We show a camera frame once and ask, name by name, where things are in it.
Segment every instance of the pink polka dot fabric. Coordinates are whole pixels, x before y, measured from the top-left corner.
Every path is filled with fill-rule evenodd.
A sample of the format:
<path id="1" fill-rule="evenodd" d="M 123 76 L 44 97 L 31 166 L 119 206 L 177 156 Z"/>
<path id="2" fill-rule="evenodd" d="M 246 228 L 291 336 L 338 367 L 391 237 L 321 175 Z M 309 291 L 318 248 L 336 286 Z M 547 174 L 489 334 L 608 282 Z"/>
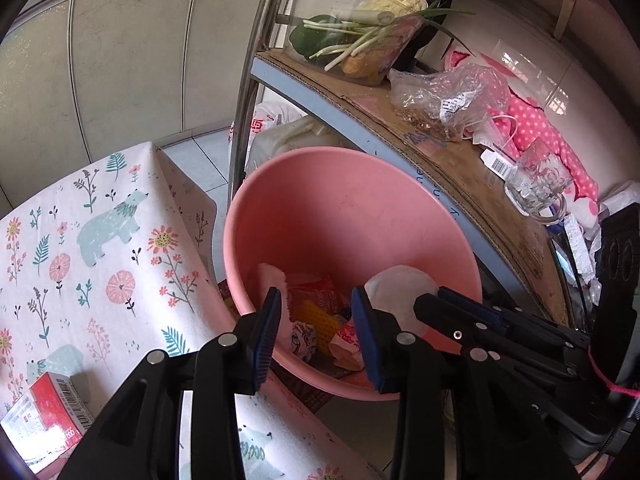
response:
<path id="1" fill-rule="evenodd" d="M 574 178 L 576 197 L 586 196 L 598 200 L 598 184 L 587 174 L 574 150 L 562 138 L 560 132 L 546 118 L 542 108 L 531 105 L 515 94 L 511 94 L 507 114 L 518 121 L 518 131 L 503 150 L 512 158 L 519 158 L 530 144 L 541 137 L 547 147 L 562 161 Z M 513 133 L 513 121 L 494 119 L 494 123 L 505 140 Z"/>
<path id="2" fill-rule="evenodd" d="M 542 137 L 547 147 L 554 152 L 562 163 L 569 170 L 574 179 L 576 187 L 576 198 L 583 196 L 598 201 L 598 184 L 587 174 L 580 159 L 575 155 L 574 150 L 562 138 L 560 132 L 546 118 L 544 110 L 538 105 L 532 96 L 527 96 L 526 86 L 507 67 L 498 63 L 485 54 L 471 55 L 457 46 L 452 46 L 445 55 L 445 68 L 447 70 L 464 62 L 472 62 L 483 66 L 491 66 L 507 78 L 507 83 L 511 91 L 507 115 L 513 116 L 518 121 L 518 130 L 513 135 L 514 124 L 508 118 L 494 119 L 495 126 L 504 137 L 505 145 L 501 147 L 507 155 L 514 160 L 520 157 L 529 145 L 538 137 Z M 499 115 L 500 112 L 491 110 L 492 115 Z"/>

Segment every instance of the pink cable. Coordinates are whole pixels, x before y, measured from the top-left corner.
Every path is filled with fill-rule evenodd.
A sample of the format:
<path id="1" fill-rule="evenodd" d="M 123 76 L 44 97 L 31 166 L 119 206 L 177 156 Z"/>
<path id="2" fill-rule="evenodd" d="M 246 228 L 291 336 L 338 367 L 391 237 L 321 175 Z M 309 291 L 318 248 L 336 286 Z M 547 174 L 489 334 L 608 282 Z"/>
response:
<path id="1" fill-rule="evenodd" d="M 593 360 L 593 356 L 591 355 L 591 346 L 587 348 L 587 355 L 589 356 L 589 362 L 591 363 L 591 367 L 593 371 L 596 372 L 596 375 L 605 383 L 605 386 L 611 390 L 612 392 L 616 392 L 617 394 L 625 394 L 631 397 L 640 397 L 640 390 L 631 390 L 629 388 L 623 388 L 622 386 L 618 386 L 615 383 L 612 383 L 607 379 L 606 375 L 602 373 L 602 371 L 598 368 L 596 361 Z"/>

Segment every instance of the red and white box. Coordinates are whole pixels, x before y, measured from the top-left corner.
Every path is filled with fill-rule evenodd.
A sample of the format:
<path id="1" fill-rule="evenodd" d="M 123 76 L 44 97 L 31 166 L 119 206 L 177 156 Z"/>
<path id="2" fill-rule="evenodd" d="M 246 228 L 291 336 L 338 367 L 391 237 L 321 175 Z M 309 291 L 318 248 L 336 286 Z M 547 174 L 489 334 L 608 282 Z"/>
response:
<path id="1" fill-rule="evenodd" d="M 40 480 L 49 480 L 93 421 L 71 380 L 45 372 L 0 424 L 29 468 Z"/>

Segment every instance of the white cloth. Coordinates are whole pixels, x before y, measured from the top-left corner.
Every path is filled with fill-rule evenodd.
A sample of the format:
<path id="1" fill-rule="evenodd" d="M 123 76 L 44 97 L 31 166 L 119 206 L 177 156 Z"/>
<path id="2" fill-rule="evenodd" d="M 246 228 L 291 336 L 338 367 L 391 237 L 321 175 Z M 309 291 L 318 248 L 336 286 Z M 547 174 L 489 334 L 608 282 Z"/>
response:
<path id="1" fill-rule="evenodd" d="M 95 416 L 150 350 L 196 351 L 231 330 L 212 275 L 215 217 L 206 193 L 146 143 L 0 221 L 0 415 L 51 370 L 72 377 Z M 378 478 L 273 374 L 258 395 L 236 399 L 241 442 L 260 450 L 244 453 L 248 480 L 313 479 L 327 468 L 337 479 Z M 188 478 L 188 424 L 181 435 Z"/>

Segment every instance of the white tile floor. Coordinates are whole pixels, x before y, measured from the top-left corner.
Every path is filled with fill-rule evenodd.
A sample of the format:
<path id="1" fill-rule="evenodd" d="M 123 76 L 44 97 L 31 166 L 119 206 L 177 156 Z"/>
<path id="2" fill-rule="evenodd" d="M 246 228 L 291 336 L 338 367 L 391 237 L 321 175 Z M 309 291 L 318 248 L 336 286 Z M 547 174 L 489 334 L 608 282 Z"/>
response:
<path id="1" fill-rule="evenodd" d="M 216 279 L 226 278 L 222 259 L 222 233 L 228 189 L 227 130 L 187 139 L 164 152 L 216 202 L 218 214 L 213 229 L 213 264 Z M 358 402 L 334 397 L 318 417 L 341 439 L 372 463 L 390 473 L 396 434 L 398 402 Z"/>

